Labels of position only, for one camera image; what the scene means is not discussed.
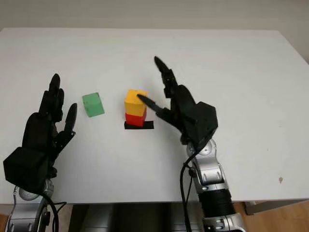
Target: yellow cube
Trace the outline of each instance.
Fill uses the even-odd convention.
[[[138,94],[147,96],[147,91],[130,89],[125,99],[126,114],[143,116],[146,105],[138,98]]]

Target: white table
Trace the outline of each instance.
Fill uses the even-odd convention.
[[[309,196],[309,66],[277,31],[4,29],[0,203],[11,203],[13,191],[2,161],[21,145],[26,121],[38,111],[54,73],[65,91],[65,116],[73,102],[78,115],[77,134],[56,160],[53,199],[179,201],[186,158],[180,133],[149,109],[154,130],[123,125],[130,88],[147,90],[159,105],[169,106],[154,55],[197,102],[216,107],[214,139],[232,200]],[[99,92],[105,114],[88,118],[82,96],[93,92]]]

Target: stacked cubes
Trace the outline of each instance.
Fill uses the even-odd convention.
[[[138,94],[147,96],[143,90],[130,89],[125,99],[126,123],[138,127],[144,125],[146,118],[146,105],[137,97]]]

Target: robotic arm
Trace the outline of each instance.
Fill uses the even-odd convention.
[[[18,147],[3,162],[5,179],[16,185],[14,209],[7,224],[8,232],[42,232],[49,224],[50,204],[58,231],[56,208],[50,197],[57,170],[53,167],[63,148],[74,137],[73,131],[77,104],[71,105],[65,128],[57,132],[56,123],[62,120],[64,91],[60,88],[60,77],[55,74],[49,89],[44,92],[40,109],[33,113],[26,124],[22,146]]]
[[[154,59],[165,85],[165,96],[170,98],[170,109],[160,108],[143,95],[138,97],[153,109],[159,118],[175,126],[182,134],[181,143],[187,145],[189,158],[183,164],[180,175],[186,230],[191,232],[183,190],[183,173],[189,162],[192,162],[191,175],[204,213],[204,231],[245,232],[242,218],[240,214],[236,214],[232,204],[222,166],[216,158],[216,144],[211,139],[218,127],[215,107],[201,101],[195,103],[189,90],[177,84],[173,71],[158,57]]]

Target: wooden block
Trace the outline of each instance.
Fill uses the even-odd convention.
[[[83,104],[88,117],[93,117],[104,113],[101,98],[98,93],[84,95]]]
[[[144,111],[143,116],[135,116],[126,114],[126,123],[138,127],[142,127],[144,125],[144,121],[146,118],[146,110]]]
[[[126,114],[143,117],[146,105],[137,97],[137,94],[147,96],[147,91],[130,89],[125,99]]]

